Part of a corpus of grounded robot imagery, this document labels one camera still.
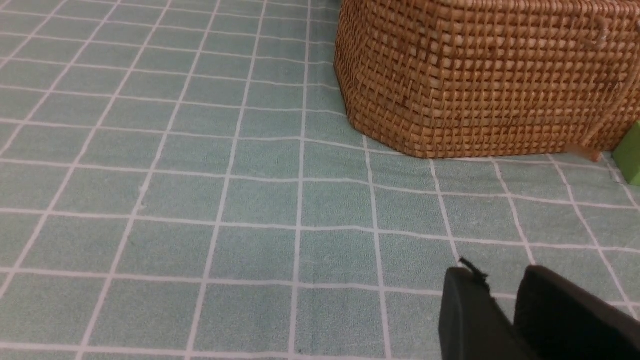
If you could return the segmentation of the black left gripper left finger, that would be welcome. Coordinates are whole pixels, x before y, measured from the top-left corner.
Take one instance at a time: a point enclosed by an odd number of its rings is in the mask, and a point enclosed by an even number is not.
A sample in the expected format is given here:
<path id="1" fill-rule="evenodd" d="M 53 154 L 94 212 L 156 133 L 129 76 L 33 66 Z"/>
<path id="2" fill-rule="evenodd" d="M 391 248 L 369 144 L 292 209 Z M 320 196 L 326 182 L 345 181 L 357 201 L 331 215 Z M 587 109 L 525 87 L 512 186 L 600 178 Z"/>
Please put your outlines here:
<path id="1" fill-rule="evenodd" d="M 466 258 L 446 270 L 438 335 L 443 360 L 537 360 L 490 293 L 488 275 Z"/>

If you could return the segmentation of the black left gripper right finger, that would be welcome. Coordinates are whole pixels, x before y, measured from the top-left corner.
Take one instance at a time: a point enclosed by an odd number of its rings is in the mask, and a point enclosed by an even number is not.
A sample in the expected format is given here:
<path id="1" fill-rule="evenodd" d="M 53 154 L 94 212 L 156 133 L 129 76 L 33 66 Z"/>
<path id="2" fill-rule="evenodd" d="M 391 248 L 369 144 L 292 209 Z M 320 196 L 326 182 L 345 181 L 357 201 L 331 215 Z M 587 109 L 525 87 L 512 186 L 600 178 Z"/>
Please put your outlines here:
<path id="1" fill-rule="evenodd" d="M 542 360 L 640 357 L 637 319 L 541 265 L 525 270 L 514 327 Z"/>

